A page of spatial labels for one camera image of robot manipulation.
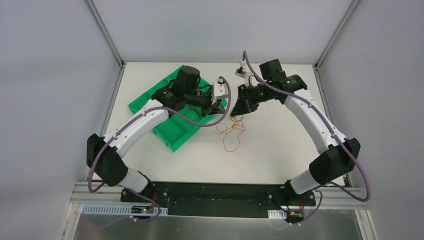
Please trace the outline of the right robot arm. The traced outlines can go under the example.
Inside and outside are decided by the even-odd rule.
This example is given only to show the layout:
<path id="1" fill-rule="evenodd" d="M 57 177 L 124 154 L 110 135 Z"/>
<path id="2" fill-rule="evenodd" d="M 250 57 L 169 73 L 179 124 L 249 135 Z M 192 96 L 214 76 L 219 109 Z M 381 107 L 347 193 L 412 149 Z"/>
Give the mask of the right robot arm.
<path id="1" fill-rule="evenodd" d="M 315 105 L 307 84 L 297 74 L 286 75 L 278 59 L 259 66 L 262 81 L 252 85 L 252 72 L 246 60 L 241 60 L 235 74 L 245 83 L 237 88 L 237 100 L 230 113 L 232 117 L 256 111 L 260 103 L 278 100 L 299 120 L 312 139 L 318 157 L 298 176 L 284 184 L 282 199 L 290 205 L 303 200 L 304 195 L 321 185 L 326 185 L 355 168 L 352 157 L 358 157 L 360 143 L 356 138 L 347 138 L 324 116 Z"/>

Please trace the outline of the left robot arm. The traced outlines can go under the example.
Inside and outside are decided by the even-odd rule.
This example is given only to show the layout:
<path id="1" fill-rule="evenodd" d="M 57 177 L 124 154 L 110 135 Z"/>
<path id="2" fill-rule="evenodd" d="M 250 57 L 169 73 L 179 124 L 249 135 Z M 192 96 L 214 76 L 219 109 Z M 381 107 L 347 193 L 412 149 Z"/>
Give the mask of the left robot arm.
<path id="1" fill-rule="evenodd" d="M 99 190 L 92 185 L 93 175 L 109 187 L 121 186 L 133 191 L 140 202 L 152 198 L 151 180 L 134 170 L 123 161 L 128 151 L 149 131 L 178 116 L 198 127 L 212 127 L 219 124 L 229 113 L 230 107 L 223 106 L 223 99 L 231 99 L 228 81 L 219 76 L 213 84 L 206 84 L 203 91 L 200 71 L 192 66 L 183 66 L 165 86 L 157 89 L 139 110 L 125 123 L 102 136 L 94 133 L 87 139 L 86 164 L 89 167 L 88 190 Z M 220 114 L 213 123 L 199 123 L 180 113 L 186 105 L 201 109 L 201 116 Z"/>

